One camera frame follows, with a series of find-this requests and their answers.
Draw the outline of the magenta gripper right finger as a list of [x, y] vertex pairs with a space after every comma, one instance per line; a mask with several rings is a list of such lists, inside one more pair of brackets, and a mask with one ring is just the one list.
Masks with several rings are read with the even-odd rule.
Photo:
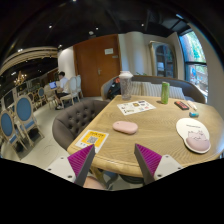
[[148, 185], [154, 182], [154, 174], [162, 156], [140, 144], [135, 145], [134, 154], [140, 166], [144, 183]]

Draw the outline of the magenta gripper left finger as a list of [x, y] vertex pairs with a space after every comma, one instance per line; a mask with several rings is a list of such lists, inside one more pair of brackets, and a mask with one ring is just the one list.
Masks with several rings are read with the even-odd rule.
[[78, 186], [83, 186], [95, 156], [95, 146], [89, 145], [76, 153], [70, 155], [68, 160], [68, 178], [73, 178], [73, 182]]

